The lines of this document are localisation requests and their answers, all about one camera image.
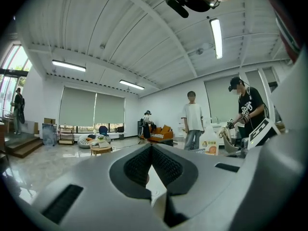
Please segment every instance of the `tube light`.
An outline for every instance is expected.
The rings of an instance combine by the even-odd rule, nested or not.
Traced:
[[[144,87],[138,86],[138,85],[130,83],[130,82],[127,82],[125,80],[120,80],[120,83],[124,84],[124,85],[127,85],[127,86],[130,86],[130,87],[134,87],[134,88],[140,89],[140,90],[144,90]]]
[[[216,59],[222,58],[222,36],[221,36],[221,28],[219,20],[213,19],[210,20],[214,41],[215,41],[215,51],[216,51]]]
[[[68,63],[64,63],[64,62],[59,62],[59,61],[55,61],[55,60],[52,60],[52,64],[55,65],[55,66],[59,66],[59,67],[67,67],[67,68],[70,68],[70,69],[75,69],[75,70],[78,70],[78,71],[81,71],[81,72],[86,71],[85,67],[77,66],[77,65],[74,65],[74,64],[68,64]]]

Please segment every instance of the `bottle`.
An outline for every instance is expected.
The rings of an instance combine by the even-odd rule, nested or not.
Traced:
[[[209,155],[218,155],[218,141],[219,138],[214,132],[211,125],[208,125],[205,129],[204,134],[200,136],[199,148],[205,149],[205,153]]]

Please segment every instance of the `person in black t-shirt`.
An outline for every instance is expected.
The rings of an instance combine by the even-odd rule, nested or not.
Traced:
[[[12,103],[12,106],[14,106],[14,128],[15,128],[14,134],[21,134],[19,114],[20,114],[23,97],[20,94],[20,91],[21,91],[20,88],[17,88],[16,90],[17,95],[15,96],[15,100]]]
[[[264,103],[256,88],[246,88],[244,82],[239,77],[233,77],[230,81],[229,91],[239,94],[239,113],[233,124],[237,122],[245,124],[245,136],[257,128],[264,120]],[[248,111],[249,116],[242,115],[243,111]]]

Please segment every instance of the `man in white t-shirt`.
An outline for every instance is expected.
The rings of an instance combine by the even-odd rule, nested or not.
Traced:
[[[204,133],[203,115],[201,106],[196,104],[196,93],[187,93],[189,103],[184,106],[182,119],[184,119],[185,132],[187,133],[184,150],[190,150],[193,139],[194,149],[199,149],[199,138]]]

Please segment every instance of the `brown sofa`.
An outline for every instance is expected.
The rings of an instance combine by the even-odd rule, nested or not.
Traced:
[[[152,128],[150,127],[150,133],[151,133],[151,137],[148,139],[149,141],[158,142],[158,141],[173,138],[173,131],[172,131],[171,127],[168,127],[166,125],[164,125],[163,128],[161,128],[161,127],[156,128],[153,131],[152,131]]]

